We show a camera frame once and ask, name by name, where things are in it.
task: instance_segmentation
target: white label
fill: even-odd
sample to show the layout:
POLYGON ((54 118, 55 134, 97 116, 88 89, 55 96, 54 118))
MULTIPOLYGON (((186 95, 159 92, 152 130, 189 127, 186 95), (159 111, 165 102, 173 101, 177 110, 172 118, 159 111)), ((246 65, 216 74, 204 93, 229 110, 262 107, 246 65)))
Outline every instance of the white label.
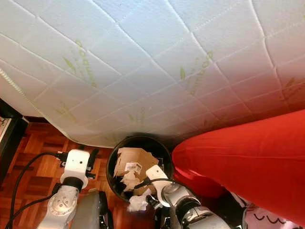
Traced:
POLYGON ((128 162, 125 165, 125 171, 135 171, 140 174, 142 166, 136 162, 128 162))

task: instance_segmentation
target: cardboard box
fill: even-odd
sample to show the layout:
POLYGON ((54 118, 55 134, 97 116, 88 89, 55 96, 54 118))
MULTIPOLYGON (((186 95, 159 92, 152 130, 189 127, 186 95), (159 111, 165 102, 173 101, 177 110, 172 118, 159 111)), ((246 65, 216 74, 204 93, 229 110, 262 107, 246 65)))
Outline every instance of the cardboard box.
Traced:
POLYGON ((142 148, 123 147, 118 150, 118 160, 113 176, 124 176, 128 171, 135 171, 142 182, 146 178, 146 170, 157 165, 158 160, 142 148))

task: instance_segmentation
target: red fabric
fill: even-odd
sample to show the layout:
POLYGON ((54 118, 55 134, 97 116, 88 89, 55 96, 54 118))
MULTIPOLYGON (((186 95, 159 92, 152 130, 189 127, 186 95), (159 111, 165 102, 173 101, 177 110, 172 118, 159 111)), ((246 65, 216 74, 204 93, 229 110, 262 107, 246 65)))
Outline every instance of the red fabric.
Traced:
POLYGON ((199 177, 207 176, 305 226, 305 110, 190 138, 174 149, 173 163, 177 179, 198 182, 199 195, 209 189, 199 177))

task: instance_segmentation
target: parquet floor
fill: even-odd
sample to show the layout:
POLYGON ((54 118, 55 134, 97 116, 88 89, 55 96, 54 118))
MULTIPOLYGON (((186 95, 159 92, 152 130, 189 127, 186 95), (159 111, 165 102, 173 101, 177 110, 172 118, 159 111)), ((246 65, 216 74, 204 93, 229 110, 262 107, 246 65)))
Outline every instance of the parquet floor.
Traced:
MULTIPOLYGON (((0 229, 4 229, 10 213, 10 201, 15 181, 24 166, 36 154, 41 152, 69 152, 78 148, 79 144, 63 136, 56 128, 45 123, 30 123, 22 138, 16 155, 0 189, 0 229)), ((87 146, 85 150, 91 152, 94 147, 87 146)), ((90 188, 97 188, 106 192, 108 205, 113 214, 115 229, 153 229, 153 212, 129 213, 126 211, 128 203, 116 197, 108 186, 106 179, 106 163, 111 149, 100 148, 94 164, 97 176, 89 180, 88 186, 82 190, 82 198, 90 188)), ((60 182, 63 168, 60 162, 52 156, 43 156, 32 164, 24 174, 18 188, 15 211, 23 205, 51 194, 55 183, 60 182)), ((14 229, 36 228, 47 210, 48 201, 33 205, 23 211, 14 220, 14 229)))

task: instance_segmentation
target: trash can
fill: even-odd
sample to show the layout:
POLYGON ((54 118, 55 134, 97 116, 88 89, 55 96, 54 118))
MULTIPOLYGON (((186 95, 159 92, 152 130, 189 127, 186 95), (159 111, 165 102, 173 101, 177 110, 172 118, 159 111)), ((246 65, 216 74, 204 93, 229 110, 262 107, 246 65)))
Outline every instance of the trash can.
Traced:
POLYGON ((129 202, 130 198, 124 194, 122 195, 122 183, 113 177, 114 168, 118 159, 118 149, 122 147, 142 148, 145 151, 150 152, 159 160, 159 165, 163 164, 164 172, 168 178, 172 178, 174 169, 171 155, 168 149, 162 143, 150 136, 135 135, 126 137, 111 152, 106 167, 108 184, 119 198, 125 200, 126 202, 129 202))

